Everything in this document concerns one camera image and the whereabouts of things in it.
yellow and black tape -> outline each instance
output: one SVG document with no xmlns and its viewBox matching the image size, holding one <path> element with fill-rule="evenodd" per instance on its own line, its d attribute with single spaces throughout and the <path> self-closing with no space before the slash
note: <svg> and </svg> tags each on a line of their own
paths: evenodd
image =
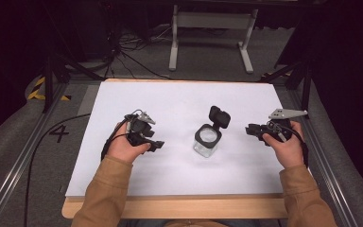
<svg viewBox="0 0 363 227">
<path fill-rule="evenodd" d="M 41 86 L 43 86 L 43 83 L 45 82 L 45 77 L 41 76 L 37 82 L 34 85 L 34 88 L 32 89 L 30 95 L 28 95 L 28 99 L 39 99 L 39 100 L 45 100 L 44 95 L 39 95 L 38 92 L 40 91 Z M 62 96 L 60 100 L 62 101 L 70 101 L 72 99 L 72 96 Z"/>
</svg>

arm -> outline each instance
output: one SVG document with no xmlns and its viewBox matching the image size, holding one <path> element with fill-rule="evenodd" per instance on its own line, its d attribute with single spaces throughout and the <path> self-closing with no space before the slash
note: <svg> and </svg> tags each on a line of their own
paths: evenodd
<svg viewBox="0 0 363 227">
<path fill-rule="evenodd" d="M 291 126 L 303 138 L 300 124 L 291 122 Z M 284 143 L 268 134 L 264 134 L 263 138 L 273 147 L 276 157 L 285 168 L 280 172 L 280 177 L 285 209 L 288 213 L 288 226 L 337 226 L 331 209 L 320 197 L 315 180 L 303 164 L 300 140 L 294 134 Z"/>
<path fill-rule="evenodd" d="M 123 125 L 116 135 L 125 131 L 126 125 Z M 84 203 L 73 219 L 73 227 L 117 225 L 126 204 L 132 162 L 148 149 L 149 144 L 133 147 L 125 136 L 112 141 L 108 154 L 87 187 Z"/>
</svg>

person's left hand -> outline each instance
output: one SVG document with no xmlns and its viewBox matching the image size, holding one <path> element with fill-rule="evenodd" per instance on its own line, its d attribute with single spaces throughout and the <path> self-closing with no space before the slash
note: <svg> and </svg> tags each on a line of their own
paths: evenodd
<svg viewBox="0 0 363 227">
<path fill-rule="evenodd" d="M 123 124 L 117 131 L 115 136 L 126 133 L 126 125 L 127 123 Z M 109 146 L 107 155 L 132 164 L 134 160 L 138 157 L 138 155 L 146 152 L 150 148 L 150 146 L 150 143 L 146 143 L 140 146 L 133 147 L 126 138 L 126 135 L 121 135 L 112 141 L 111 145 Z"/>
</svg>

white paper sheet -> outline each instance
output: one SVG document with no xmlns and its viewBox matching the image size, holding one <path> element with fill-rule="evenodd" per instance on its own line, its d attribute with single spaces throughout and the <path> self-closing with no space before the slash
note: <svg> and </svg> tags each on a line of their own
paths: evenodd
<svg viewBox="0 0 363 227">
<path fill-rule="evenodd" d="M 211 124 L 216 105 L 231 116 L 215 153 L 204 158 L 193 150 L 194 134 Z M 143 110 L 156 121 L 155 152 L 134 162 L 129 196 L 281 193 L 272 148 L 247 135 L 249 123 L 265 124 L 282 108 L 272 85 L 217 82 L 102 82 L 66 197 L 83 197 L 100 163 L 100 153 L 124 115 Z"/>
</svg>

brown sleeve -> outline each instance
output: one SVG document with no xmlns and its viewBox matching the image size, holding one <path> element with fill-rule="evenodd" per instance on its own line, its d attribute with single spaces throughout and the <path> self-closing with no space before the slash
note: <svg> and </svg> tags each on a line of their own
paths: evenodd
<svg viewBox="0 0 363 227">
<path fill-rule="evenodd" d="M 305 165 L 280 172 L 288 213 L 288 227 L 337 226 L 331 209 L 320 197 L 320 190 Z"/>
<path fill-rule="evenodd" d="M 72 227 L 116 226 L 123 213 L 132 165 L 106 156 L 87 187 Z"/>
</svg>

